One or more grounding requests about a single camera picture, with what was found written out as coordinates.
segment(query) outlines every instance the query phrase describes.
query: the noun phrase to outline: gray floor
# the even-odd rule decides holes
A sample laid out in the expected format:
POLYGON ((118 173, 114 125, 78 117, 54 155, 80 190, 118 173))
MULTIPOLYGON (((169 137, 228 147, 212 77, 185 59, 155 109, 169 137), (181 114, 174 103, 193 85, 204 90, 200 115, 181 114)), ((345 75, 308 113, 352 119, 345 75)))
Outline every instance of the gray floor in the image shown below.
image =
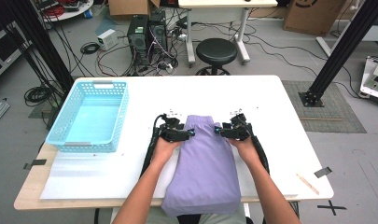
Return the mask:
MULTIPOLYGON (((326 58, 312 35, 303 35, 282 30, 280 20, 254 20, 248 24, 256 27, 255 35, 276 46, 299 46, 314 54, 326 58)), ((82 17, 61 22, 67 39, 75 54, 79 57, 80 47, 90 41, 97 41, 95 31, 107 25, 116 30, 126 32, 128 22, 103 20, 103 16, 95 16, 85 20, 82 17)), ((216 29, 201 27, 195 31, 194 38, 204 39, 208 36, 224 36, 216 29)), ((67 61, 61 41, 51 32, 51 38, 67 61)), ((328 36, 332 44, 335 38, 328 36)), ((318 73, 324 62, 299 49, 273 49, 254 37, 251 43, 260 43, 268 52, 283 54, 290 63, 311 67, 318 73)), ((188 68, 184 46, 179 49, 179 66, 176 75, 193 75, 204 64, 197 62, 188 68)), ((288 65, 280 56, 267 55, 260 45, 247 46, 251 62, 241 65, 240 59, 226 66, 235 75, 278 75, 283 80, 315 79, 315 75, 303 68, 288 65)), ((378 45, 373 42, 362 42, 345 64, 352 75, 353 87, 357 91, 366 56, 378 56, 378 45)), ((115 71, 124 71, 130 62, 131 53, 128 49, 116 50, 105 57, 103 62, 115 71)), ((95 56, 86 55, 82 62, 88 69, 95 72, 95 56)), ((75 77, 82 77, 76 70, 75 77)), ((342 71, 335 78, 349 85, 349 76, 342 71)), ((22 167, 31 162, 37 154, 48 131, 41 119, 28 119, 31 107, 23 101, 24 93, 39 85, 39 81, 29 66, 20 57, 6 72, 0 76, 0 100, 7 98, 11 108, 0 120, 0 223, 92 223, 94 209, 52 210, 52 211, 17 211, 14 200, 21 185, 28 175, 22 167)), ((328 175, 334 189, 331 199, 334 205, 344 206, 347 210, 336 210, 334 216, 329 209, 319 209, 318 205, 328 205, 327 200, 301 202, 302 223, 378 223, 378 104, 358 100, 339 87, 346 101, 355 111, 367 133, 307 133, 315 152, 324 167, 333 171, 328 175)), ((287 150, 294 143, 287 142, 287 150)), ((255 223, 262 219, 259 204, 251 204, 251 216, 255 223)), ((101 209, 100 223, 108 223, 111 209, 101 209)))

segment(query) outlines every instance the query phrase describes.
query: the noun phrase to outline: forearm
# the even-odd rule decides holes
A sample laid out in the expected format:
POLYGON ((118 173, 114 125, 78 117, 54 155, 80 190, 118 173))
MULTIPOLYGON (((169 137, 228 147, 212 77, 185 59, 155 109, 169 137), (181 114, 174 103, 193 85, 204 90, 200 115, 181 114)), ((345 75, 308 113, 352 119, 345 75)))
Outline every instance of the forearm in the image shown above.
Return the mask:
POLYGON ((267 224, 300 223, 281 191, 262 167, 261 162, 249 163, 248 167, 255 181, 267 224))
POLYGON ((163 165, 152 162, 120 208, 114 224, 146 223, 151 199, 163 165))

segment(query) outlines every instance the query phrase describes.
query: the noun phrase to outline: lavender cloth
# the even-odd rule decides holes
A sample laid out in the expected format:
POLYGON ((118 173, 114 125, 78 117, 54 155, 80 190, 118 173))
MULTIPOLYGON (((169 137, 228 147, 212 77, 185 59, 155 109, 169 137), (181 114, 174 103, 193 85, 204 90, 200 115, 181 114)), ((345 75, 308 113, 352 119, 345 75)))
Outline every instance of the lavender cloth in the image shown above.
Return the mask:
POLYGON ((169 217, 190 214, 233 214, 241 202, 230 144, 214 132, 212 117, 188 116, 185 129, 195 136, 180 148, 174 177, 162 209, 169 217))

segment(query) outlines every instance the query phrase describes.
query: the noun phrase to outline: black stool seat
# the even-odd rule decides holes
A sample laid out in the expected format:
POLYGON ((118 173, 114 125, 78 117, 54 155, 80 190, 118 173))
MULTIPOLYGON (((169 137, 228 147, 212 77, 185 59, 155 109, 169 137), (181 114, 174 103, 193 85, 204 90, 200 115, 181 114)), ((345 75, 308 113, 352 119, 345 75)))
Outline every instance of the black stool seat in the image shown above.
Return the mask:
POLYGON ((197 46, 196 52, 203 62, 216 66, 230 63, 237 57, 235 45, 220 38, 205 39, 197 46))

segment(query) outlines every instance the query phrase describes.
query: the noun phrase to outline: chair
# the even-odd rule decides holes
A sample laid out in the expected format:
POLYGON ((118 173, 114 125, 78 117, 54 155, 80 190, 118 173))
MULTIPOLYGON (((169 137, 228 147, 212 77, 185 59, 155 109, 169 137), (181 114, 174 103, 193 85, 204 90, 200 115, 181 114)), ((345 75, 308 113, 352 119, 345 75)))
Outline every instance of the chair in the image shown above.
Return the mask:
POLYGON ((195 76, 229 75, 230 73, 222 66, 231 63, 237 57, 237 48, 235 45, 229 40, 221 38, 205 39, 197 46, 196 52, 203 62, 211 66, 202 68, 195 76))

